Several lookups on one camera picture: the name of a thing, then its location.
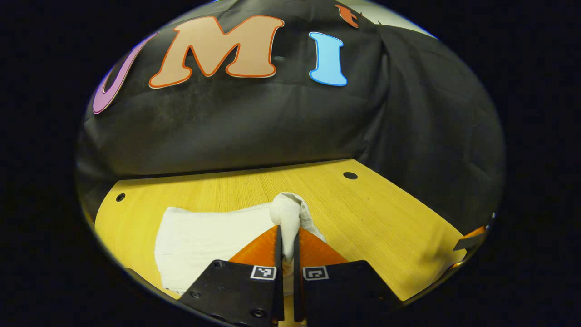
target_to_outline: wooden table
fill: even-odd
[[[344,177],[345,172],[357,179]],[[303,197],[328,244],[349,261],[367,260],[401,300],[429,286],[466,255],[465,250],[452,251],[462,234],[451,224],[353,159],[121,180],[101,204],[95,231],[122,266],[179,298],[162,288],[153,253],[166,208],[227,212],[271,202],[280,192]],[[118,202],[121,193],[125,199]],[[291,302],[285,299],[286,310],[292,310]],[[295,325],[291,321],[281,326]]]

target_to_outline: blue letter i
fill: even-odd
[[[317,43],[317,67],[309,73],[311,79],[326,85],[347,85],[347,79],[341,74],[339,53],[343,41],[319,32],[310,32],[309,36]]]

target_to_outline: screw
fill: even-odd
[[[256,318],[263,318],[266,316],[266,311],[262,309],[256,309],[252,311],[252,315],[255,316]]]

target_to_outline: letter m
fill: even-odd
[[[192,75],[185,66],[191,49],[204,76],[212,76],[236,50],[236,59],[226,67],[234,77],[270,77],[276,68],[270,62],[274,34],[284,22],[269,16],[252,16],[224,33],[215,17],[189,20],[174,28],[173,42],[163,58],[159,72],[149,80],[149,87],[163,88],[182,83]]]

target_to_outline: white cloth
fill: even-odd
[[[299,227],[326,240],[304,199],[287,192],[272,202],[231,212],[167,208],[155,244],[162,286],[182,295],[212,260],[229,260],[274,225],[281,225],[284,293],[292,294],[293,246]]]

